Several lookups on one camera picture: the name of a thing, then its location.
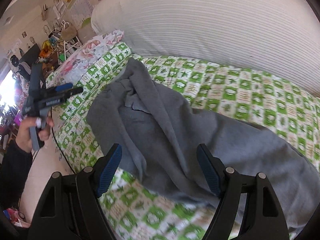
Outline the left forearm dark sleeve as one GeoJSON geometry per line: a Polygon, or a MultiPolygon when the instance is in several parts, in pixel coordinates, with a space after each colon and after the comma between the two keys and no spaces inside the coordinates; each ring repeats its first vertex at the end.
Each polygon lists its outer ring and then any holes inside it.
{"type": "Polygon", "coordinates": [[[22,196],[33,156],[11,141],[1,165],[1,208],[14,206],[22,196]]]}

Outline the person's left hand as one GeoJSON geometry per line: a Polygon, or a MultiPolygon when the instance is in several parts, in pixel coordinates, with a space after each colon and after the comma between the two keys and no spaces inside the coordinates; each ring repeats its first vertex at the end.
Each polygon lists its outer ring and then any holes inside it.
{"type": "Polygon", "coordinates": [[[38,135],[35,135],[37,132],[37,125],[40,124],[40,118],[36,117],[27,117],[25,118],[19,127],[17,137],[15,139],[17,146],[26,153],[31,153],[31,150],[34,149],[33,141],[46,141],[50,136],[50,129],[54,127],[54,121],[51,117],[48,117],[46,120],[46,127],[39,131],[38,135]]]}

